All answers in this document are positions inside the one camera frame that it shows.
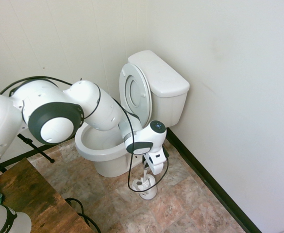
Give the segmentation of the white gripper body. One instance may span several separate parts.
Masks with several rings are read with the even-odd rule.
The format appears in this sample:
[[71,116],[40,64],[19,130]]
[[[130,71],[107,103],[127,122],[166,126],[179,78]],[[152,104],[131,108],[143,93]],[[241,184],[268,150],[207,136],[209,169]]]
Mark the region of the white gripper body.
[[160,148],[160,150],[157,152],[146,153],[145,159],[154,175],[161,173],[161,171],[163,170],[164,162],[166,161],[163,148]]

